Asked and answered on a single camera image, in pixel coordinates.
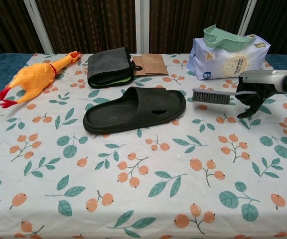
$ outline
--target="brown curtain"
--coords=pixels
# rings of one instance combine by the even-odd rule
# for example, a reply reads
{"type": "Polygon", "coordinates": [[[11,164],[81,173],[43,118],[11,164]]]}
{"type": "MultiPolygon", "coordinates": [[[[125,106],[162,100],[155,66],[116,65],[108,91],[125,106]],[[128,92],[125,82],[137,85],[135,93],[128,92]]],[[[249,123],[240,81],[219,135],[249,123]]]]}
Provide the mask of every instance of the brown curtain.
{"type": "Polygon", "coordinates": [[[203,29],[238,33],[248,0],[150,0],[150,53],[190,53],[203,29]]]}
{"type": "Polygon", "coordinates": [[[43,52],[22,0],[0,0],[0,53],[43,52]]]}
{"type": "Polygon", "coordinates": [[[287,54],[287,0],[258,0],[247,34],[270,43],[269,54],[287,54]]]}
{"type": "Polygon", "coordinates": [[[134,0],[37,0],[54,52],[136,52],[134,0]]]}

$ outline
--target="green dustpan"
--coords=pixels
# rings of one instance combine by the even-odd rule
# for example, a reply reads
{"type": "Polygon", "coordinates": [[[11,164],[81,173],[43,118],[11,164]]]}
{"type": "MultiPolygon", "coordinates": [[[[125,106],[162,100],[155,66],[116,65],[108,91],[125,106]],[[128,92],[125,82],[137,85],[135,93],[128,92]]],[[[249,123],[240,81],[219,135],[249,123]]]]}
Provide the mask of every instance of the green dustpan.
{"type": "Polygon", "coordinates": [[[207,47],[217,47],[227,51],[240,51],[254,39],[218,29],[216,25],[204,29],[203,32],[203,40],[207,47]]]}

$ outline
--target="brown paper bag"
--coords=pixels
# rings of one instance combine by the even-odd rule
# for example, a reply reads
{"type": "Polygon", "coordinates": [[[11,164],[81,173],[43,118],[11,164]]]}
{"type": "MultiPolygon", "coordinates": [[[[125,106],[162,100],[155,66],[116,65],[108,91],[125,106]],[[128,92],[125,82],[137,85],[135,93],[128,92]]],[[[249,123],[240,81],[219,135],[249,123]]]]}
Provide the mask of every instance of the brown paper bag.
{"type": "Polygon", "coordinates": [[[133,60],[137,66],[141,66],[143,68],[141,71],[134,71],[135,76],[168,75],[163,58],[159,54],[142,54],[141,56],[133,56],[133,60]]]}

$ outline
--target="yellow rubber chicken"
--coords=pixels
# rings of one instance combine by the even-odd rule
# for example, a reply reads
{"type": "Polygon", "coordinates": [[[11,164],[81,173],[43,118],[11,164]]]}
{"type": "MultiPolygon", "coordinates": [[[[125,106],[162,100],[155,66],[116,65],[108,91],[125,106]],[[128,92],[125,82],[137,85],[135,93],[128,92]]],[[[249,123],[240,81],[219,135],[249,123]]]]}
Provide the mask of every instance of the yellow rubber chicken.
{"type": "Polygon", "coordinates": [[[12,105],[23,103],[38,96],[45,87],[53,83],[57,72],[69,63],[79,59],[80,53],[77,51],[67,54],[65,57],[51,63],[35,63],[31,66],[23,67],[14,76],[12,82],[0,91],[0,100],[4,101],[0,106],[8,108],[12,105]],[[26,93],[18,100],[4,100],[10,89],[21,86],[26,93]]]}

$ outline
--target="table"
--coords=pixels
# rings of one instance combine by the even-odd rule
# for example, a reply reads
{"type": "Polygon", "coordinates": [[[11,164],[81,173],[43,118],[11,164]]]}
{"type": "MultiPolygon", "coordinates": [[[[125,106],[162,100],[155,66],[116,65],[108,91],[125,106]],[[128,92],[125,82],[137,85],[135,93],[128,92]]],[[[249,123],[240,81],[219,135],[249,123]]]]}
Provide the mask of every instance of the table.
{"type": "MultiPolygon", "coordinates": [[[[62,56],[35,54],[28,64],[62,56]]],[[[0,238],[287,237],[286,96],[239,120],[237,99],[192,102],[194,87],[233,91],[238,81],[199,81],[188,54],[163,55],[169,76],[100,90],[87,84],[88,57],[39,97],[0,108],[0,238]],[[181,90],[186,110],[168,124],[87,133],[85,110],[129,86],[181,90]]]]}

